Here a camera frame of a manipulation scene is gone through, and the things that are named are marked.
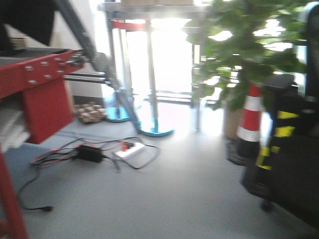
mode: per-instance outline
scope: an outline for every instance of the green leaves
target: green leaves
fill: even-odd
[[[234,110],[242,107],[249,85],[254,83],[262,86],[274,71],[305,72],[305,65],[297,59],[294,48],[274,51],[265,46],[305,43],[305,24],[299,22],[298,18],[307,3],[307,0],[213,0],[212,12],[204,22],[192,20],[186,24],[200,27],[198,33],[188,34],[187,41],[201,44],[207,56],[206,61],[199,64],[199,74],[194,77],[193,83],[198,85],[219,76],[216,84],[203,87],[204,96],[213,94],[216,87],[222,89],[215,108],[221,106],[221,101],[225,99],[230,101]],[[279,22],[280,34],[257,36],[255,32],[263,30],[269,19]],[[227,40],[209,38],[226,30],[232,33]],[[234,71],[238,71],[239,83],[230,88],[227,86],[233,79]],[[265,104],[269,108],[272,96],[267,92],[265,94]]]

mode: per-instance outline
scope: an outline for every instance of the black cloth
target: black cloth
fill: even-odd
[[[4,24],[48,45],[54,23],[53,0],[0,0],[0,51],[12,46]]]

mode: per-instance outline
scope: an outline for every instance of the electrical cord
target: electrical cord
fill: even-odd
[[[40,170],[41,168],[40,167],[35,167],[35,176],[29,180],[28,182],[26,182],[19,190],[18,190],[18,193],[16,195],[19,203],[20,203],[20,206],[24,209],[24,210],[29,210],[29,211],[33,211],[33,210],[42,210],[44,212],[51,212],[53,210],[53,206],[45,206],[45,207],[39,207],[39,208],[29,208],[27,207],[22,198],[21,198],[21,195],[22,195],[22,192],[24,191],[24,189],[31,183],[33,183],[35,180],[37,180],[39,177],[40,177]]]
[[[132,164],[130,164],[128,161],[124,160],[123,158],[121,157],[118,157],[115,153],[113,153],[113,155],[115,156],[115,160],[116,161],[119,161],[119,162],[122,162],[126,165],[128,165],[129,167],[131,167],[132,169],[136,169],[136,170],[139,170],[139,169],[142,169],[142,168],[145,168],[146,166],[150,165],[152,162],[155,161],[155,159],[157,159],[157,157],[159,156],[160,154],[160,148],[156,147],[156,146],[153,146],[153,145],[149,145],[149,144],[144,144],[145,146],[147,147],[152,147],[152,148],[155,148],[156,149],[156,153],[155,155],[149,160],[147,161],[145,164],[142,164],[141,166],[139,167],[136,167]]]
[[[23,202],[22,198],[21,198],[22,193],[27,188],[27,186],[30,185],[31,183],[33,183],[34,181],[36,181],[40,177],[40,171],[41,171],[42,167],[53,165],[53,164],[58,163],[58,162],[62,162],[62,161],[65,161],[65,160],[70,160],[70,159],[76,158],[76,156],[77,156],[77,148],[79,146],[81,146],[81,145],[84,145],[84,144],[90,144],[90,145],[102,144],[99,147],[99,149],[101,149],[101,151],[110,151],[110,150],[113,150],[113,149],[115,149],[115,148],[117,148],[119,146],[123,147],[123,143],[124,142],[126,144],[128,144],[127,140],[134,140],[134,141],[137,141],[137,142],[140,142],[140,143],[144,144],[143,141],[140,138],[138,138],[138,137],[126,137],[126,138],[122,138],[122,139],[107,140],[107,141],[100,141],[100,142],[92,142],[92,141],[85,140],[83,138],[77,138],[76,140],[73,140],[73,141],[63,145],[63,146],[61,146],[58,149],[52,149],[52,150],[50,150],[50,151],[48,151],[46,153],[43,153],[43,154],[33,158],[30,161],[30,165],[35,168],[36,174],[31,180],[26,182],[18,190],[18,193],[17,193],[17,198],[18,198],[18,201],[20,203],[21,208],[23,208],[24,210],[42,210],[44,212],[50,212],[50,211],[53,210],[53,208],[54,208],[53,206],[45,206],[45,207],[37,207],[37,208],[27,207],[25,205],[25,203]],[[71,145],[73,143],[76,143],[78,141],[81,141],[82,143],[78,144],[75,147],[69,147],[69,145]],[[107,149],[103,149],[108,144],[111,144],[111,143],[114,143],[114,142],[117,142],[117,144],[112,146],[112,147],[109,147]],[[153,145],[149,145],[149,144],[144,144],[144,145],[148,146],[148,147],[155,148],[156,152],[155,152],[154,156],[148,162],[146,162],[145,164],[143,164],[143,165],[141,165],[139,167],[136,167],[136,166],[132,165],[131,163],[129,163],[128,161],[124,160],[123,158],[120,158],[120,157],[116,156],[114,152],[112,153],[112,155],[114,157],[108,157],[106,155],[103,155],[103,158],[111,160],[114,163],[114,166],[115,166],[115,168],[116,168],[118,173],[121,171],[121,168],[120,168],[118,162],[122,162],[122,163],[128,165],[129,167],[131,167],[133,169],[139,170],[139,169],[145,168],[146,166],[151,164],[158,157],[158,155],[160,153],[160,149],[158,147],[153,146]]]

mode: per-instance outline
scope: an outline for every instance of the red wire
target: red wire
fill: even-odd
[[[124,142],[118,142],[115,146],[113,146],[111,148],[103,149],[102,151],[108,151],[108,150],[115,149],[115,148],[119,147],[120,145],[123,145],[123,143]]]
[[[38,159],[40,159],[40,158],[42,158],[42,157],[44,157],[44,156],[46,156],[46,155],[50,155],[50,154],[52,154],[52,153],[59,152],[59,151],[63,151],[63,150],[67,150],[67,149],[76,149],[76,148],[78,148],[79,146],[85,145],[85,144],[94,145],[93,143],[86,142],[86,143],[81,143],[81,144],[79,144],[79,145],[77,145],[77,146],[75,146],[75,147],[52,149],[52,150],[50,150],[50,151],[48,151],[48,152],[46,152],[46,153],[43,153],[43,154],[38,155],[38,156],[34,157],[33,159],[31,159],[30,164],[36,163]],[[62,158],[60,158],[60,159],[54,160],[54,161],[49,162],[49,163],[39,164],[38,166],[45,166],[45,165],[48,165],[48,164],[52,164],[52,163],[61,161],[61,160],[65,159],[65,158],[66,158],[66,157],[62,157]]]

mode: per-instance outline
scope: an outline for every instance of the red metal frame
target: red metal frame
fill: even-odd
[[[124,29],[127,31],[146,31],[146,24],[144,23],[129,23],[113,20],[113,28]]]
[[[0,152],[0,195],[7,222],[0,224],[0,237],[9,235],[11,239],[28,239],[10,175],[4,157]]]
[[[73,119],[72,109],[64,86],[63,75],[82,66],[72,66],[74,51],[28,59],[0,66],[0,101],[12,94],[21,95],[21,103],[31,134],[29,142],[41,143]],[[18,200],[9,172],[0,151],[0,199],[6,222],[0,222],[0,238],[28,239]]]

